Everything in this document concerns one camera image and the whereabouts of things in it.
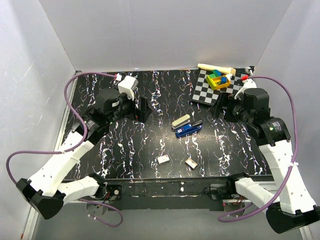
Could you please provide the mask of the white beige stapler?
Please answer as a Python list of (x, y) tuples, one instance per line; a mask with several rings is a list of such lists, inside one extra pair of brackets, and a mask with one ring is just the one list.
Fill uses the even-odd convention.
[(172, 130), (176, 130), (182, 126), (187, 125), (191, 120), (191, 117), (189, 114), (185, 114), (181, 116), (180, 118), (176, 119), (175, 121), (172, 122), (171, 128)]

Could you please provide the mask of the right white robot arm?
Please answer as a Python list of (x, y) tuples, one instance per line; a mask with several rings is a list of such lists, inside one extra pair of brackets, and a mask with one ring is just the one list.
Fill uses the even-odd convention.
[(227, 122), (245, 125), (278, 188), (276, 193), (270, 193), (248, 174), (239, 173), (228, 177), (227, 195), (251, 201), (265, 212), (270, 227), (278, 234), (319, 221), (320, 208), (309, 194), (294, 160), (287, 126), (282, 119), (270, 115), (268, 93), (262, 88), (248, 88), (237, 99), (234, 94), (221, 92), (209, 111), (213, 117), (223, 116)]

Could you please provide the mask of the blue black stapler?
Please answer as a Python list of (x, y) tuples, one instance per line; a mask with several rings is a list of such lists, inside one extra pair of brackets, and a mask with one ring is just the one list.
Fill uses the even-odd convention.
[(203, 121), (202, 120), (197, 120), (193, 121), (187, 125), (184, 125), (180, 127), (178, 130), (175, 131), (175, 136), (177, 138), (182, 138), (187, 135), (193, 134), (195, 132), (198, 132), (203, 128)]

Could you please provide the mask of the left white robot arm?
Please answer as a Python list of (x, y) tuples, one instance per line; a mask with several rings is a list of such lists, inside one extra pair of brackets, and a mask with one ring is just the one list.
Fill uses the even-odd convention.
[(145, 123), (152, 113), (146, 97), (139, 99), (136, 107), (133, 94), (120, 93), (115, 88), (106, 88), (95, 98), (81, 116), (84, 123), (76, 123), (69, 132), (61, 154), (54, 154), (48, 162), (30, 178), (21, 178), (16, 187), (24, 199), (46, 220), (54, 217), (64, 205), (83, 197), (102, 200), (107, 194), (107, 181), (91, 173), (69, 183), (63, 183), (65, 176), (105, 136), (110, 125), (127, 118)]

